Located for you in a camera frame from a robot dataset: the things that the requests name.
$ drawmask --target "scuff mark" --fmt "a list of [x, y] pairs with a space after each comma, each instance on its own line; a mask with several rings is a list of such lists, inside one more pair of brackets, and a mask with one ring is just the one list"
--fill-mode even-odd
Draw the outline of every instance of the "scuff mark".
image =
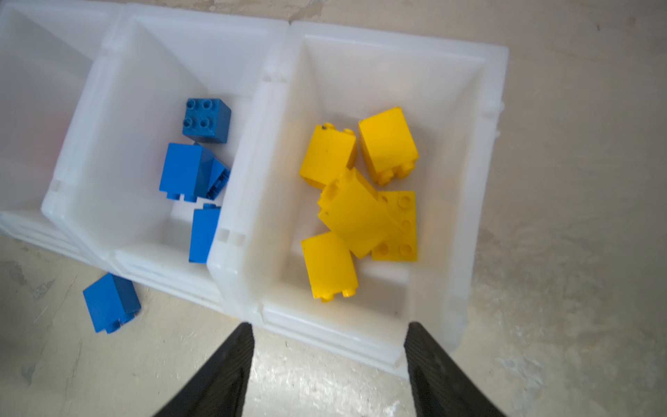
[[384, 408], [384, 414], [387, 417], [394, 417], [394, 415], [396, 414], [396, 409], [398, 409], [398, 404], [401, 404], [401, 402], [399, 400], [396, 400], [392, 405], [386, 406]]
[[33, 383], [33, 374], [35, 373], [35, 365], [28, 365], [21, 368], [21, 375], [28, 382], [28, 386]]
[[7, 274], [10, 280], [16, 281], [20, 286], [28, 283], [23, 276], [23, 268], [16, 261], [0, 262], [0, 271], [3, 271], [3, 275]]
[[39, 316], [37, 316], [37, 318], [33, 321], [33, 326], [35, 325], [35, 323], [37, 323], [37, 321], [42, 316], [42, 314], [44, 314], [44, 312], [46, 311], [47, 308], [49, 308], [49, 306], [44, 307], [44, 310], [42, 310], [42, 312], [39, 313]]
[[41, 284], [39, 287], [35, 288], [35, 291], [33, 291], [33, 298], [35, 300], [41, 300], [49, 291], [49, 288], [51, 288], [54, 282], [55, 280], [51, 280], [46, 284]]
[[526, 357], [508, 359], [496, 358], [496, 361], [503, 365], [508, 371], [523, 377], [526, 386], [516, 398], [514, 398], [512, 405], [516, 411], [521, 413], [521, 415], [525, 415], [544, 389], [546, 371], [543, 365]]
[[287, 21], [292, 23], [295, 20], [304, 20], [308, 17], [320, 16], [326, 1], [327, 0], [310, 0], [307, 5], [292, 13], [291, 16], [287, 18]]
[[77, 358], [74, 361], [74, 365], [72, 365], [72, 372], [69, 375], [69, 378], [67, 379], [67, 387], [65, 390], [69, 389], [72, 385], [74, 385], [74, 376], [77, 374], [77, 369], [79, 368], [79, 360], [81, 359], [81, 349], [83, 347], [83, 343], [81, 343], [81, 340], [79, 340], [79, 353], [77, 353]]
[[66, 403], [66, 406], [67, 406], [67, 412], [64, 413], [64, 416], [68, 417], [69, 412], [72, 411], [72, 400], [68, 400], [67, 403]]
[[189, 335], [187, 335], [187, 336], [184, 336], [184, 335], [180, 335], [180, 337], [179, 337], [179, 338], [181, 339], [181, 343], [184, 343], [184, 342], [186, 342], [186, 341], [187, 341], [188, 339], [190, 339], [190, 338], [191, 338], [191, 337], [192, 337], [192, 336], [193, 336], [194, 334], [195, 334], [195, 332], [194, 332], [194, 331], [192, 331], [192, 333], [190, 333], [190, 334], [189, 334]]
[[67, 287], [67, 291], [65, 291], [65, 296], [63, 297], [63, 301], [61, 301], [60, 304], [58, 304], [58, 306], [56, 307], [56, 309], [55, 309], [55, 311], [54, 311], [54, 313], [53, 313], [53, 318], [55, 318], [55, 314], [58, 312], [58, 310], [60, 310], [60, 307], [63, 305], [63, 303], [64, 303], [65, 300], [67, 299], [67, 296], [69, 295], [69, 291], [70, 291], [70, 290], [72, 289], [72, 287], [74, 286], [74, 283], [77, 281], [77, 278], [78, 278], [78, 277], [79, 277], [78, 275], [75, 275], [75, 276], [74, 276], [74, 279], [73, 279], [72, 282], [70, 283], [69, 287]]

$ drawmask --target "white plastic bin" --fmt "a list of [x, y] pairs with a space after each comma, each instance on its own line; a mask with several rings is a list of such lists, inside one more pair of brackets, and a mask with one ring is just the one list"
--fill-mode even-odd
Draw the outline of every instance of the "white plastic bin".
[[[397, 374], [406, 374], [402, 344], [412, 320], [454, 349], [467, 323], [507, 59], [505, 47], [293, 23], [271, 105], [281, 113], [266, 119], [248, 171], [257, 187], [221, 216], [209, 255], [228, 308]], [[359, 120], [396, 106], [421, 158], [408, 178], [378, 189], [416, 191], [420, 260], [358, 261], [356, 295], [322, 304], [300, 246], [326, 231], [319, 190], [299, 176], [307, 145], [319, 123], [358, 135]], [[363, 158], [356, 166], [368, 177]]]
[[206, 265], [188, 262], [193, 210], [207, 200], [172, 201], [158, 190], [167, 145], [193, 143], [181, 134], [188, 97], [223, 99], [228, 142], [205, 146], [231, 167], [215, 203], [233, 203], [288, 27], [126, 5], [91, 70], [42, 211], [110, 270], [224, 311]]
[[0, 229], [90, 262], [40, 212], [103, 35], [121, 5], [0, 5]]

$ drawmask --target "concrete floor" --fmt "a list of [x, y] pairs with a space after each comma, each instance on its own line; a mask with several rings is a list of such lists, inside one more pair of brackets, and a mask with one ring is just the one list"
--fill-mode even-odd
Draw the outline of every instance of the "concrete floor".
[[[667, 3], [146, 1], [510, 47], [458, 364], [512, 416], [667, 410]], [[0, 415], [148, 416], [235, 328], [137, 286], [95, 334], [102, 272], [0, 237]], [[410, 416], [407, 381], [255, 331], [246, 416]]]

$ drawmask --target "lego stud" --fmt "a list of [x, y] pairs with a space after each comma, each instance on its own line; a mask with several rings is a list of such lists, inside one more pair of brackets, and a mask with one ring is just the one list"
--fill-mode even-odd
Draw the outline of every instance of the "lego stud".
[[407, 177], [408, 175], [410, 175], [410, 173], [412, 172], [413, 169], [415, 169], [415, 164], [414, 164], [414, 162], [405, 162], [405, 163], [402, 163], [402, 164], [398, 167], [398, 172], [396, 173], [396, 176], [398, 176], [399, 178], [405, 178], [405, 177]]
[[115, 322], [111, 323], [107, 327], [104, 328], [104, 330], [107, 331], [107, 334], [114, 333], [116, 330], [121, 328], [121, 322], [116, 320]]
[[398, 200], [398, 205], [402, 209], [408, 209], [412, 205], [412, 200], [410, 199], [410, 197], [404, 195]]
[[127, 324], [127, 323], [130, 323], [130, 321], [132, 321], [133, 318], [134, 318], [134, 313], [133, 313], [133, 312], [132, 312], [132, 313], [124, 314], [124, 315], [120, 318], [121, 324]]
[[186, 117], [183, 120], [184, 127], [193, 127], [195, 124], [197, 124], [197, 119], [194, 117]]
[[410, 231], [410, 221], [409, 220], [404, 220], [401, 222], [401, 232], [403, 233], [408, 233]]
[[398, 252], [407, 258], [412, 255], [412, 247], [410, 245], [401, 245], [401, 247], [398, 248]]
[[199, 125], [202, 126], [204, 129], [207, 129], [208, 127], [211, 127], [213, 125], [213, 119], [210, 117], [206, 117], [205, 119], [202, 119], [199, 122]]
[[389, 246], [387, 246], [387, 244], [381, 244], [378, 246], [378, 252], [380, 255], [386, 256], [389, 253]]
[[329, 184], [323, 191], [320, 199], [326, 200], [326, 201], [331, 201], [334, 199], [336, 194], [338, 194], [339, 188], [338, 185], [340, 182], [338, 180], [335, 180], [331, 184]]
[[386, 169], [378, 174], [378, 184], [387, 185], [389, 184], [389, 181], [391, 181], [393, 177], [394, 177], [393, 171], [390, 169]]

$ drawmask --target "floor stain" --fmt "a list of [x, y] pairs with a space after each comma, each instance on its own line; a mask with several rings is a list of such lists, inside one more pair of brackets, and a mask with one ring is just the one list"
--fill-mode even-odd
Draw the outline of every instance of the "floor stain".
[[21, 368], [21, 375], [28, 382], [28, 386], [33, 383], [33, 374], [35, 373], [35, 365], [28, 365]]
[[16, 261], [0, 262], [0, 274], [6, 275], [10, 280], [19, 283], [20, 286], [28, 283], [23, 276], [23, 268]]
[[259, 0], [237, 0], [228, 2], [227, 0], [213, 0], [213, 4], [208, 7], [209, 11], [223, 11], [225, 13], [239, 13], [246, 7], [261, 4]]
[[292, 15], [287, 18], [287, 21], [292, 23], [295, 20], [303, 20], [308, 17], [320, 16], [326, 1], [327, 0], [310, 0], [307, 5], [292, 13]]
[[33, 292], [33, 298], [35, 300], [41, 300], [44, 295], [49, 291], [49, 288], [53, 285], [55, 280], [51, 280], [47, 282], [46, 284], [41, 284], [39, 287], [35, 288], [35, 291]]
[[486, 228], [480, 228], [480, 232], [477, 235], [477, 242], [479, 244], [487, 244], [495, 240], [495, 235]]

